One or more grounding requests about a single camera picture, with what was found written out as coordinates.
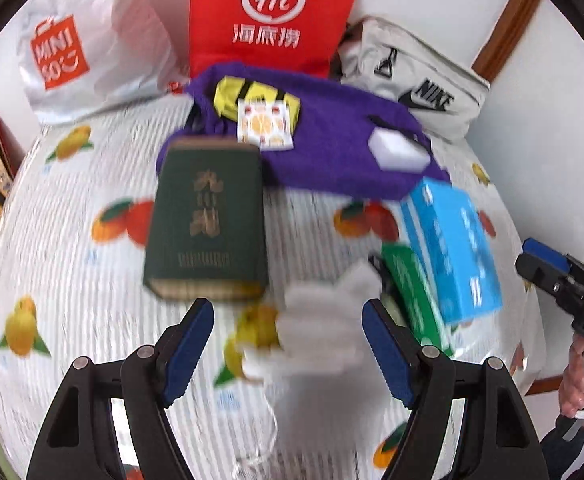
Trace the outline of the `person's right hand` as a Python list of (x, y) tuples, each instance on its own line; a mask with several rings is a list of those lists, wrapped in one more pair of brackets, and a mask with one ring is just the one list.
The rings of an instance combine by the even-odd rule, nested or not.
[(574, 418), (577, 411), (584, 410), (584, 337), (579, 334), (573, 335), (558, 396), (561, 415)]

